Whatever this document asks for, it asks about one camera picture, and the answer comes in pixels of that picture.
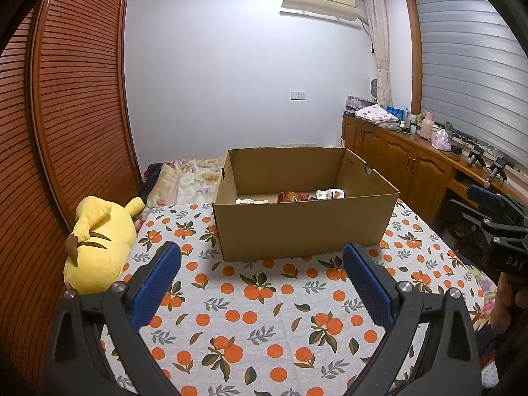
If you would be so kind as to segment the person right hand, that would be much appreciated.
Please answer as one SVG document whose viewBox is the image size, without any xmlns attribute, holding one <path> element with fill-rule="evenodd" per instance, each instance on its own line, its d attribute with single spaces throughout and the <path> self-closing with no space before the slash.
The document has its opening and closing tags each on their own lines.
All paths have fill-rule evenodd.
<svg viewBox="0 0 528 396">
<path fill-rule="evenodd" d="M 513 306 L 527 309 L 527 287 L 514 287 L 514 277 L 506 273 L 499 276 L 495 305 L 490 315 L 491 329 L 505 333 L 512 321 Z"/>
</svg>

